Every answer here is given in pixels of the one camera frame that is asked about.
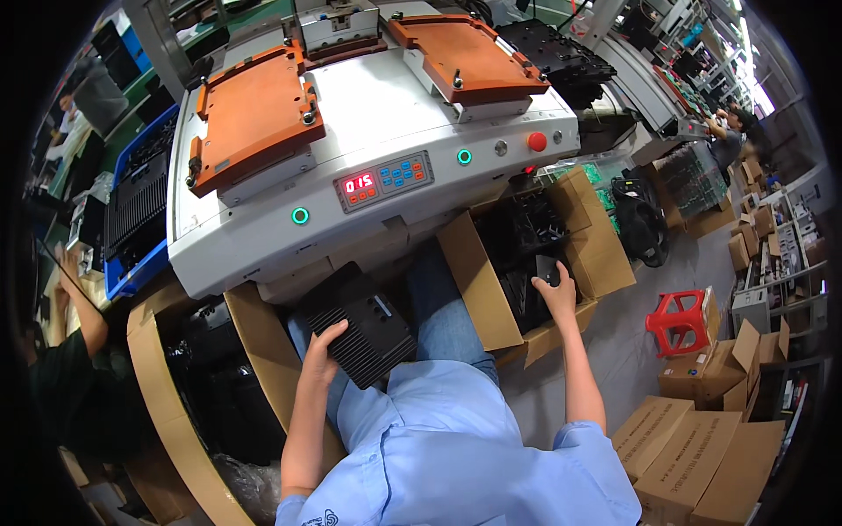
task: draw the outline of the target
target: hand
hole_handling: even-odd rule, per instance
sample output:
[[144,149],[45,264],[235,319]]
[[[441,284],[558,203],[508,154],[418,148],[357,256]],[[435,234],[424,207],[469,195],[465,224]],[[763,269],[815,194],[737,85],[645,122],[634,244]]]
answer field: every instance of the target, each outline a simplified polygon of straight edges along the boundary
[[556,267],[560,278],[557,287],[537,277],[532,278],[532,286],[541,293],[552,318],[561,328],[562,323],[576,323],[576,283],[562,262],[556,261]]
[[316,333],[313,333],[310,338],[310,347],[304,355],[304,364],[301,366],[301,382],[324,388],[330,385],[333,377],[336,376],[339,364],[328,356],[328,344],[347,328],[348,320],[342,320],[325,329],[322,336],[316,336]]
[[53,287],[53,300],[61,314],[67,312],[67,305],[70,304],[70,295],[64,290],[61,283],[56,283],[56,286]]
[[59,269],[58,283],[65,290],[71,292],[76,290],[77,286],[82,286],[79,282],[79,260],[76,254],[68,252],[60,243],[56,245],[56,259],[59,266],[64,269],[62,272]]

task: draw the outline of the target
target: red digital display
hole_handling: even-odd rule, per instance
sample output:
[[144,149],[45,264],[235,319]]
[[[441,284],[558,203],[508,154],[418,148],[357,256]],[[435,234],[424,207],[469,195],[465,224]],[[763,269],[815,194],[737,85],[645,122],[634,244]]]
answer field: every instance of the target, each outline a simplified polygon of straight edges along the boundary
[[369,186],[374,186],[374,181],[371,179],[370,173],[363,173],[358,177],[348,179],[347,181],[345,181],[344,186],[346,194],[353,194],[357,190],[361,190]]

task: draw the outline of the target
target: red button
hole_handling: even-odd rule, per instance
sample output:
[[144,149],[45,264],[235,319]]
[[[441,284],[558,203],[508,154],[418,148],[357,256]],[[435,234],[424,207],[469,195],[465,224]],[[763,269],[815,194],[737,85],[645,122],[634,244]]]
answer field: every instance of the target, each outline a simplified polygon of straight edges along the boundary
[[546,135],[537,131],[526,138],[526,145],[535,151],[544,151],[546,148]]

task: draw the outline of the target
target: factory floor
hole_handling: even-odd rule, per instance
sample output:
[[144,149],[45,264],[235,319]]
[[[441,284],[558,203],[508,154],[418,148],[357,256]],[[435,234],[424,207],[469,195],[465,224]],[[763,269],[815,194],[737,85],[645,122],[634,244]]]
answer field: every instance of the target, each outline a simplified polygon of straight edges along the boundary
[[[597,305],[582,334],[591,369],[605,402],[609,436],[632,414],[647,395],[658,394],[654,335],[643,325],[658,304],[658,293],[699,290],[712,285],[723,312],[734,281],[727,242],[729,226],[699,240],[682,234],[673,237],[667,263],[661,268],[640,267],[637,284],[606,296]],[[723,319],[720,337],[727,330]],[[564,363],[561,349],[550,352],[524,369],[515,360],[499,370],[500,389],[520,425],[524,445],[549,449],[564,425]]]

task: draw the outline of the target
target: orange fixture plate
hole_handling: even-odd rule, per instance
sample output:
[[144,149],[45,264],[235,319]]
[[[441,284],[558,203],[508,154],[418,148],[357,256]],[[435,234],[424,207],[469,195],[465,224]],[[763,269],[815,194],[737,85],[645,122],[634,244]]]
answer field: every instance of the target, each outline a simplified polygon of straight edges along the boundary
[[[205,139],[190,145],[190,191],[199,197],[236,183],[325,136],[315,90],[301,85],[296,40],[252,56],[201,86],[196,115]],[[304,113],[315,110],[310,125]]]
[[[404,17],[388,29],[401,46],[424,53],[424,71],[451,104],[520,100],[550,87],[522,53],[507,55],[495,43],[497,32],[468,15]],[[453,86],[457,69],[461,89]]]

